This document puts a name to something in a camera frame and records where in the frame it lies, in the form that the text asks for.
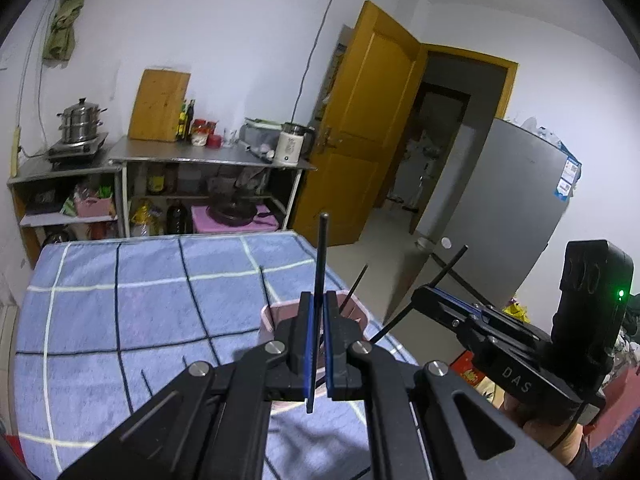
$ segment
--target metal screw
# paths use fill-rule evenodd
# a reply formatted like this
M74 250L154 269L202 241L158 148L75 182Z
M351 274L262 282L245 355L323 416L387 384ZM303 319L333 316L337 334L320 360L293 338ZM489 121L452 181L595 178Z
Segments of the metal screw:
M282 341L269 341L264 349L270 354L279 355L284 352L285 346Z
M447 374L449 367L442 361L431 361L427 364L427 370L437 377L442 377Z
M194 377L204 377L209 373L209 364L204 361L196 361L189 365L189 373Z
M356 341L351 345L351 349L356 352L356 354L368 354L371 352L371 343L367 341Z

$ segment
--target human hand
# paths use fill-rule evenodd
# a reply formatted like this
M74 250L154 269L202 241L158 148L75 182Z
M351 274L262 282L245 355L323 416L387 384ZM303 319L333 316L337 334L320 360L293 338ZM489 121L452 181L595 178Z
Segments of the human hand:
M525 414L525 410L518 410L519 406L519 400L505 393L500 411L545 449L551 446L569 425L567 422L562 426L553 426L537 418L530 418ZM568 465L578 454L581 442L582 426L577 424L573 431L551 451L551 455L562 465Z

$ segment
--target frying pan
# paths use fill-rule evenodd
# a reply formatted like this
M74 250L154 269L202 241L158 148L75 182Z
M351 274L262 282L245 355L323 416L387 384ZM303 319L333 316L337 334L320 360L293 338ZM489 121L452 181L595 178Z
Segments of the frying pan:
M207 207L207 214L220 224L229 227L248 225L256 217L265 218L272 216L271 212L258 213L258 208L253 202L241 196L213 196Z

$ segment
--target pink basket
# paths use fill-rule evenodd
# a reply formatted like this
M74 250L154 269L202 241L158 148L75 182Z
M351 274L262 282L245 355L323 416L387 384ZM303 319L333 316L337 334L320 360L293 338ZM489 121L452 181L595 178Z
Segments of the pink basket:
M89 216L110 216L111 198L86 198L76 202L76 212L78 216L82 218Z

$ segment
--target wooden door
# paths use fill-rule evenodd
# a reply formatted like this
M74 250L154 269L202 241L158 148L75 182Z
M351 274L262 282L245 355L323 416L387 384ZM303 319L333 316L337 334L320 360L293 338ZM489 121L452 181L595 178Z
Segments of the wooden door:
M366 1L336 76L293 228L311 243L330 215L329 245L358 240L394 156L427 48Z

